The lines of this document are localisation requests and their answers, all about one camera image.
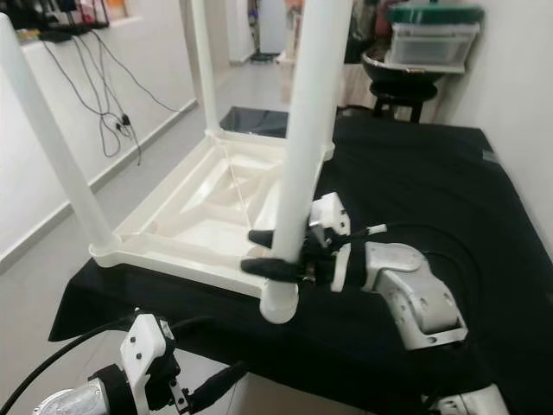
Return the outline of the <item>black bag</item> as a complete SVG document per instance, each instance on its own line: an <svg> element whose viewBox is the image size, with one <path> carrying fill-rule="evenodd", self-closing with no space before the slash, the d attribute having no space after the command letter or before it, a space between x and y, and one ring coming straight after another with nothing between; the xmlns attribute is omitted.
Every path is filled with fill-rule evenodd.
<svg viewBox="0 0 553 415"><path fill-rule="evenodd" d="M391 25L388 9L403 0L353 0L345 45L345 64L359 63L360 56L372 45L385 42Z"/></svg>

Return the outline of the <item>black tablecloth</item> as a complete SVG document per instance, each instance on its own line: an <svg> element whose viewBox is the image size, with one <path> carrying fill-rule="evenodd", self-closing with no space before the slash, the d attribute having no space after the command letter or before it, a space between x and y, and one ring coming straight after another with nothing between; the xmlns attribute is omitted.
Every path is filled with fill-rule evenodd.
<svg viewBox="0 0 553 415"><path fill-rule="evenodd" d="M317 193L340 195L359 228L400 222L380 241L431 252L465 309L479 367L514 415L553 415L553 259L483 131L342 116ZM187 352L245 362L255 375L378 414L416 414L429 384L374 294L302 292L294 319L266 322L257 300L208 285L87 261L68 281L48 339L83 335L135 308L210 316Z"/></svg>

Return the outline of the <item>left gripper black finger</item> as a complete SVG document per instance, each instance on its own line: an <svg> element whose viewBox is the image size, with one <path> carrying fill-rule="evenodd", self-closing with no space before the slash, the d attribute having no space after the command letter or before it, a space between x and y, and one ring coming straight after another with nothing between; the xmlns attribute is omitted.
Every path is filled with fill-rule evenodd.
<svg viewBox="0 0 553 415"><path fill-rule="evenodd" d="M225 396L234 385L238 383L240 376L234 374L214 374L204 383L194 389L194 409L206 410L218 399Z"/></svg>
<svg viewBox="0 0 553 415"><path fill-rule="evenodd" d="M221 398L246 375L246 363L237 362L214 373L205 383L197 386L191 395L194 398Z"/></svg>

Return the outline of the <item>black stool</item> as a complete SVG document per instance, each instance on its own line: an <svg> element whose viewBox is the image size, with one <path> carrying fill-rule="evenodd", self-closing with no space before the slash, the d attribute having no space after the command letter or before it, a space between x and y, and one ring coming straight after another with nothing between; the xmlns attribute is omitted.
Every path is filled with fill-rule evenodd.
<svg viewBox="0 0 553 415"><path fill-rule="evenodd" d="M411 108L410 122L414 124L419 123L423 103L438 94L434 83L414 80L374 80L370 88L376 98L373 118L383 118L386 107L390 108L390 114L394 114L396 107L404 106Z"/></svg>

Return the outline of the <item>black power strip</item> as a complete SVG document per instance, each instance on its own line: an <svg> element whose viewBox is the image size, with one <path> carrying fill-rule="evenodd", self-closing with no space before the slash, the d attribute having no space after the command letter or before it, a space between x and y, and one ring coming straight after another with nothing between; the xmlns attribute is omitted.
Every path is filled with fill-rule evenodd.
<svg viewBox="0 0 553 415"><path fill-rule="evenodd" d="M125 0L0 0L20 43L67 42L127 17Z"/></svg>

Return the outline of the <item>black round wok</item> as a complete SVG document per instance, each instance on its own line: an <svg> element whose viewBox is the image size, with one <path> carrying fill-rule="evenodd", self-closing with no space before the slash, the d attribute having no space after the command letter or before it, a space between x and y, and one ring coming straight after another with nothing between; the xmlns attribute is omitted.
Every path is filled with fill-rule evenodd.
<svg viewBox="0 0 553 415"><path fill-rule="evenodd" d="M393 98L432 99L438 94L438 80L449 75L422 68L387 67L374 51L362 54L362 66L370 76L371 94Z"/></svg>

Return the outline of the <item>clear container with green lid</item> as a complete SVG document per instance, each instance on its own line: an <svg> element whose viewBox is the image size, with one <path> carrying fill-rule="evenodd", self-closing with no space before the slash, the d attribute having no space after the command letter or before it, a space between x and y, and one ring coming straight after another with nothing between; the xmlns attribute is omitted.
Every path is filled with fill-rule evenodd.
<svg viewBox="0 0 553 415"><path fill-rule="evenodd" d="M461 0L409 0L388 7L391 66L463 68L485 9Z"/></svg>

